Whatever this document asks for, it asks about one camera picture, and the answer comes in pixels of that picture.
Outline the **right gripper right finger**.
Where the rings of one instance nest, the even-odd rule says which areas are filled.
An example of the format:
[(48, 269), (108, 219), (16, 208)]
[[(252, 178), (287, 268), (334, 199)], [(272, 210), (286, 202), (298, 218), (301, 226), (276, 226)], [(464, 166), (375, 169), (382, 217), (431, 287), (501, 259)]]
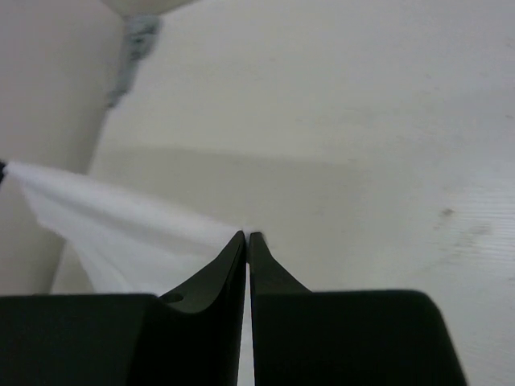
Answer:
[(415, 290), (313, 292), (249, 238), (258, 385), (464, 385), (439, 308)]

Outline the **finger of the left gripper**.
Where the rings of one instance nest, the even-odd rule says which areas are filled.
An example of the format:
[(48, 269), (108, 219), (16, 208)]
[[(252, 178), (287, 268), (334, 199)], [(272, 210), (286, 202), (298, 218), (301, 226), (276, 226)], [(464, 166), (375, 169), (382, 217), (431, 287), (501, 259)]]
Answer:
[(0, 160), (0, 184), (2, 184), (4, 178), (6, 177), (6, 166), (7, 163), (3, 160)]

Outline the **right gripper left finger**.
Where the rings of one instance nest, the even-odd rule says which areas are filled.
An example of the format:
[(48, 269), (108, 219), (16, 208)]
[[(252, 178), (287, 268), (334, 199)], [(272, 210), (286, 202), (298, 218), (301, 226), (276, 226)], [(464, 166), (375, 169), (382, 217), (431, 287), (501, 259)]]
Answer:
[(77, 294), (1, 300), (4, 385), (234, 385), (245, 236), (163, 296)]

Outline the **white tank top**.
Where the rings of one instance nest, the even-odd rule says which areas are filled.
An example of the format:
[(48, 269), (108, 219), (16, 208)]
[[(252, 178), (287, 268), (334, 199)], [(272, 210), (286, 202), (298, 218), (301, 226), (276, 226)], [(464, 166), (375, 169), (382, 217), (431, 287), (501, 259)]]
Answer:
[[(38, 224), (75, 250), (99, 294), (149, 294), (185, 318), (192, 333), (189, 385), (251, 385), (246, 236), (237, 228), (158, 199), (64, 170), (8, 162)], [(219, 318), (210, 317), (220, 311)]]

